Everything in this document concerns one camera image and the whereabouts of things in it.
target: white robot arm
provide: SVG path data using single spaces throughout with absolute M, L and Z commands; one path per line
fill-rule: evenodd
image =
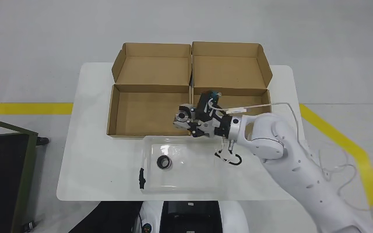
M 219 107 L 218 98 L 209 91 L 201 95 L 197 108 L 180 106 L 174 125 L 188 129 L 193 137 L 218 135 L 229 139 L 230 146 L 236 143 L 246 147 L 260 158 L 271 177 L 299 201 L 320 233 L 373 232 L 373 225 L 358 218 L 325 181 L 284 119 L 275 114 L 234 117 L 222 111 L 218 115 L 210 108 L 212 100 Z M 251 140 L 245 137 L 249 123 L 254 124 Z
M 238 133 L 230 135 L 230 139 L 261 159 L 271 177 L 312 217 L 319 232 L 373 232 L 373 226 L 352 212 L 306 157 L 294 129 L 286 121 L 273 114 L 243 116 L 232 122 L 234 119 L 239 120 Z M 248 141 L 244 131 L 251 122 L 254 127 Z

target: white table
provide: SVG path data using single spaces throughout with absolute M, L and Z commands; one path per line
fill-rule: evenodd
M 139 189 L 140 139 L 112 138 L 106 135 L 112 63 L 86 63 L 82 66 L 66 140 L 57 197 L 60 200 L 290 200 L 264 170 L 258 158 L 238 148 L 242 164 L 225 164 L 222 169 L 225 192 L 217 194 L 144 195 Z M 271 101 L 288 102 L 304 132 L 293 72 L 288 66 L 271 66 Z M 273 106 L 295 128 L 286 106 Z

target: floor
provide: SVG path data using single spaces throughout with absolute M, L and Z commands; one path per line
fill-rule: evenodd
M 372 11 L 370 0 L 0 0 L 0 103 L 73 102 L 81 65 L 112 62 L 124 42 L 259 42 L 271 65 L 292 67 L 299 102 L 373 161 Z M 69 231 L 97 205 L 61 202 L 55 195 L 70 116 L 0 120 L 51 139 L 38 150 L 28 216 L 40 221 L 36 232 Z M 316 149 L 330 143 L 303 124 Z M 344 194 L 366 207 L 359 179 Z M 251 232 L 315 232 L 295 202 L 241 204 Z

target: clear plastic bin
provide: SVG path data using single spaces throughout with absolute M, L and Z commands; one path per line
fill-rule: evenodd
M 220 166 L 214 156 L 221 140 L 190 136 L 146 136 L 142 168 L 143 193 L 217 193 L 221 189 Z M 171 167 L 161 169 L 157 159 L 169 156 Z

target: brown cardboard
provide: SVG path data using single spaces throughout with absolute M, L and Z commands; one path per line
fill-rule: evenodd
M 270 103 L 272 78 L 263 47 L 253 43 L 193 42 L 193 103 L 207 90 L 219 91 L 222 108 Z M 253 108 L 248 115 L 270 112 Z
M 107 134 L 187 135 L 173 125 L 179 105 L 191 102 L 191 46 L 126 43 L 112 67 Z

